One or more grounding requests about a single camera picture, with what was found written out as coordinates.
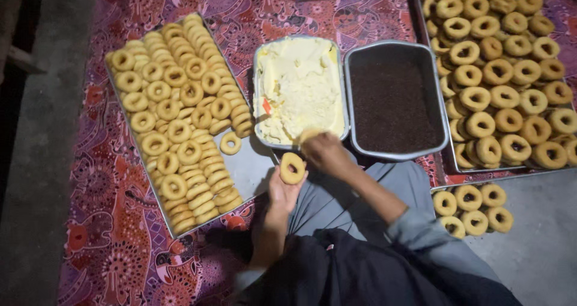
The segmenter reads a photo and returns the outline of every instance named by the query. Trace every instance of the hand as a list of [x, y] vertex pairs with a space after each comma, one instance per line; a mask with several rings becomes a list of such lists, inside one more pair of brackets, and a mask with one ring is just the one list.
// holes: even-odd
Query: hand
[[307, 139], [301, 145], [303, 154], [318, 169], [341, 181], [350, 180], [351, 173], [359, 170], [340, 140], [329, 132]]
[[298, 193], [301, 191], [301, 187], [308, 175], [309, 172], [306, 171], [299, 183], [286, 184], [280, 178], [280, 166], [277, 165], [268, 183], [270, 210], [281, 211], [287, 215], [290, 214], [297, 203]]

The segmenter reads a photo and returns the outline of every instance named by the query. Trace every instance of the black cloth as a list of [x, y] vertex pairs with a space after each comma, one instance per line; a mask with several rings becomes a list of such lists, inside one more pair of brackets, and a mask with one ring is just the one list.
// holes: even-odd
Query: black cloth
[[520, 305], [501, 283], [380, 248], [341, 229], [292, 237], [285, 256], [242, 291], [237, 305]]

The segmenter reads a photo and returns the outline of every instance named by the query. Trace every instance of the gray pants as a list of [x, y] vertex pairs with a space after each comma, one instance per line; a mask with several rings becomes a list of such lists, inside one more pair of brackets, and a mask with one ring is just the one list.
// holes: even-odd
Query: gray pants
[[[366, 173], [409, 207], [424, 210], [435, 219], [429, 178], [416, 163], [376, 163]], [[340, 228], [359, 240], [389, 244], [382, 219], [350, 186], [324, 173], [309, 175], [288, 226], [289, 234], [299, 236], [313, 235], [317, 229]]]

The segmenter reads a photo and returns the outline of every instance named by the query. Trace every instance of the patterned cloth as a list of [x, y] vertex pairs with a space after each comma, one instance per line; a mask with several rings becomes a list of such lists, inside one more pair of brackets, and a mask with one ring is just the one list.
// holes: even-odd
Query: patterned cloth
[[[577, 7], [571, 0], [544, 2], [574, 86]], [[227, 304], [232, 275], [243, 264], [231, 251], [207, 244], [205, 234], [215, 228], [246, 230], [255, 215], [254, 201], [189, 236], [171, 239], [103, 62], [106, 52], [127, 40], [194, 11], [206, 18], [246, 94], [256, 47], [287, 34], [332, 39], [343, 56], [379, 39], [414, 41], [406, 0], [97, 0], [73, 149], [59, 304]], [[439, 154], [416, 162], [433, 186], [504, 175], [446, 176]]]

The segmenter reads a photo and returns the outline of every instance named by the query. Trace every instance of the rectangular metal pan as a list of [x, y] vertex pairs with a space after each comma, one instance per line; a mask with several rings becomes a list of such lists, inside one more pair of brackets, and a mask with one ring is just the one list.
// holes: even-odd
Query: rectangular metal pan
[[[258, 66], [258, 52], [261, 51], [261, 49], [263, 48], [263, 46], [267, 45], [267, 44], [272, 44], [274, 42], [280, 42], [280, 41], [284, 41], [286, 38], [318, 38], [318, 37], [313, 37], [313, 36], [308, 36], [308, 35], [289, 35], [289, 36], [285, 36], [282, 38], [278, 38], [277, 40], [274, 41], [270, 41], [264, 44], [261, 44], [258, 48], [256, 48], [255, 51], [255, 58], [253, 60], [253, 84], [255, 85], [255, 93], [253, 94], [253, 100], [254, 98], [258, 98], [260, 96], [261, 93], [261, 88], [260, 88], [260, 78], [259, 78], [259, 73], [257, 70], [257, 66]], [[333, 47], [336, 50], [336, 60], [337, 63], [339, 64], [339, 78], [340, 78], [340, 89], [341, 89], [341, 100], [343, 101], [343, 118], [344, 118], [344, 131], [343, 134], [340, 136], [340, 140], [344, 140], [345, 138], [347, 138], [347, 136], [349, 135], [349, 131], [350, 131], [350, 123], [349, 123], [349, 111], [347, 110], [347, 101], [346, 101], [346, 94], [344, 91], [344, 77], [343, 77], [343, 63], [342, 63], [342, 59], [340, 56], [340, 50], [339, 50], [339, 46], [337, 46], [337, 44], [330, 40], [330, 39], [325, 39], [322, 38], [324, 40], [328, 40], [331, 42], [331, 44], [333, 45]], [[261, 107], [259, 107], [258, 105], [255, 105], [253, 107], [253, 109], [256, 111], [257, 116], [260, 116], [260, 109]], [[270, 147], [270, 148], [277, 148], [279, 150], [296, 150], [298, 147], [296, 144], [293, 145], [281, 145], [281, 144], [273, 144], [270, 143], [268, 141], [266, 141], [263, 137], [262, 137], [262, 133], [260, 131], [260, 128], [258, 126], [258, 120], [256, 122], [255, 125], [255, 133], [256, 136], [258, 137], [258, 140], [260, 140], [264, 145]]]
[[[435, 147], [427, 148], [425, 150], [416, 151], [412, 153], [385, 153], [385, 152], [375, 152], [375, 151], [367, 151], [359, 146], [357, 142], [357, 130], [355, 124], [355, 111], [353, 105], [353, 89], [351, 86], [351, 75], [350, 75], [350, 57], [354, 53], [361, 52], [363, 50], [371, 50], [374, 47], [378, 46], [404, 46], [404, 47], [412, 47], [415, 49], [420, 49], [422, 52], [422, 57], [418, 60], [422, 62], [422, 64], [430, 64], [432, 67], [430, 70], [432, 75], [423, 75], [425, 78], [425, 95], [424, 98], [426, 100], [427, 106], [427, 114], [428, 118], [433, 124], [433, 126], [437, 129], [442, 130], [443, 132], [443, 140]], [[444, 109], [443, 104], [443, 95], [441, 94], [440, 86], [438, 84], [437, 78], [437, 69], [435, 66], [435, 54], [433, 51], [423, 44], [415, 44], [412, 42], [404, 42], [404, 41], [396, 41], [396, 40], [384, 40], [384, 41], [377, 41], [373, 42], [372, 44], [367, 44], [361, 47], [357, 47], [355, 49], [350, 50], [344, 57], [344, 73], [346, 75], [346, 84], [347, 84], [347, 98], [349, 100], [349, 111], [350, 111], [350, 118], [351, 118], [351, 142], [353, 147], [361, 154], [369, 155], [377, 158], [387, 159], [389, 161], [409, 161], [411, 159], [415, 159], [419, 156], [428, 155], [431, 153], [438, 152], [442, 150], [449, 141], [451, 137], [449, 133], [449, 126], [447, 122], [447, 113]]]
[[[429, 32], [427, 31], [426, 28], [426, 22], [425, 22], [425, 16], [423, 15], [423, 11], [422, 11], [422, 6], [421, 6], [421, 0], [408, 0], [409, 6], [411, 7], [411, 10], [415, 13], [415, 18], [416, 18], [416, 26], [415, 26], [415, 32], [417, 33], [417, 38], [420, 40], [421, 43], [429, 46]], [[568, 103], [566, 105], [559, 105], [559, 107], [561, 108], [571, 108], [573, 110], [575, 110], [575, 106], [573, 105], [573, 103]], [[443, 104], [443, 111], [445, 111], [445, 115], [447, 114], [447, 110], [445, 108], [445, 105]], [[519, 170], [519, 169], [527, 169], [527, 166], [504, 166], [504, 167], [500, 167], [497, 169], [482, 169], [482, 168], [472, 168], [472, 169], [462, 169], [458, 166], [457, 164], [457, 159], [455, 157], [455, 143], [453, 142], [453, 138], [451, 136], [449, 136], [449, 146], [447, 147], [447, 151], [450, 148], [451, 151], [448, 152], [447, 155], [450, 156], [450, 166], [452, 167], [453, 170], [455, 170], [457, 173], [463, 173], [463, 174], [469, 174], [469, 173], [482, 173], [482, 172], [493, 172], [493, 171], [511, 171], [511, 170]], [[551, 170], [546, 170], [546, 169], [542, 169], [542, 171], [540, 173], [544, 173], [544, 172], [549, 172]]]
[[[212, 31], [209, 28], [207, 28], [207, 24], [206, 24], [206, 21], [204, 20], [204, 17], [202, 15], [201, 15], [201, 17], [203, 18], [204, 26], [206, 27], [206, 29], [210, 33], [211, 37], [214, 39]], [[223, 57], [225, 57], [224, 54], [222, 53], [222, 50], [220, 49], [220, 47], [218, 45], [217, 45], [217, 47], [218, 47], [220, 54]], [[226, 65], [228, 67], [228, 70], [231, 71], [231, 73], [232, 73], [232, 69], [230, 68], [230, 65], [229, 65], [227, 59], [225, 59], [225, 62], [226, 62]], [[119, 90], [116, 88], [116, 85], [114, 83], [114, 77], [112, 76], [112, 73], [110, 72], [108, 66], [106, 66], [106, 70], [108, 72], [108, 78], [109, 78], [109, 80], [112, 84], [112, 87], [114, 89], [114, 93], [117, 96], [118, 102], [120, 103], [120, 107], [122, 109], [122, 113], [124, 114], [126, 124], [128, 125], [128, 128], [130, 129], [130, 134], [135, 139], [137, 133], [134, 133], [132, 131], [132, 128], [130, 127], [130, 118], [128, 118], [128, 115], [126, 114], [126, 110], [122, 106], [122, 103], [121, 103], [122, 100], [120, 99], [120, 96], [119, 96]], [[234, 79], [235, 79], [235, 82], [237, 82], [238, 88], [242, 89], [241, 86], [238, 84], [238, 81], [236, 80], [235, 77], [234, 77]], [[251, 104], [249, 103], [249, 101], [247, 100], [247, 98], [243, 92], [242, 92], [242, 95], [244, 96], [245, 101], [247, 102], [248, 106], [251, 107]], [[213, 140], [215, 141], [217, 146], [220, 144], [220, 139], [222, 138], [222, 136], [225, 133], [226, 132], [222, 132], [222, 133], [220, 133], [214, 137]], [[268, 180], [270, 173], [272, 172], [275, 164], [278, 164], [278, 159], [273, 154], [272, 150], [270, 148], [262, 145], [256, 139], [255, 134], [252, 134], [248, 137], [241, 139], [241, 143], [242, 143], [241, 149], [235, 155], [222, 154], [222, 157], [224, 158], [224, 164], [226, 165], [227, 170], [230, 172], [230, 177], [234, 180], [234, 186], [236, 189], [238, 189], [239, 194], [242, 196], [242, 198], [244, 200], [243, 203], [241, 204], [241, 206], [238, 206], [237, 208], [229, 211], [228, 213], [232, 213], [233, 211], [241, 208], [242, 205], [244, 205], [246, 202], [255, 199], [256, 196], [260, 195], [261, 193], [266, 192], [268, 190], [268, 181], [267, 180]], [[139, 145], [137, 144], [137, 145], [135, 145], [135, 147], [139, 153], [139, 156], [141, 156]], [[202, 224], [196, 225], [194, 228], [188, 230], [185, 233], [177, 235], [172, 230], [172, 226], [170, 225], [170, 217], [168, 216], [168, 213], [164, 210], [164, 207], [162, 205], [162, 201], [160, 200], [160, 196], [159, 196], [156, 188], [153, 185], [154, 182], [152, 181], [152, 178], [150, 177], [150, 174], [148, 173], [148, 171], [146, 169], [145, 161], [143, 161], [141, 158], [140, 162], [141, 162], [141, 164], [144, 168], [144, 171], [148, 177], [148, 182], [150, 183], [150, 187], [152, 189], [152, 192], [154, 193], [154, 196], [156, 198], [158, 206], [160, 207], [160, 212], [162, 213], [162, 217], [164, 218], [164, 222], [166, 223], [166, 226], [168, 227], [170, 236], [172, 238], [180, 238], [180, 237], [186, 236], [188, 233], [196, 230], [197, 228], [199, 228], [199, 227], [201, 227], [201, 226], [203, 226], [203, 225], [205, 225], [205, 224], [207, 224], [207, 223], [209, 223], [209, 222], [211, 222], [217, 218], [220, 218], [224, 215], [224, 214], [218, 215], [218, 216], [212, 218], [211, 220], [208, 220]]]

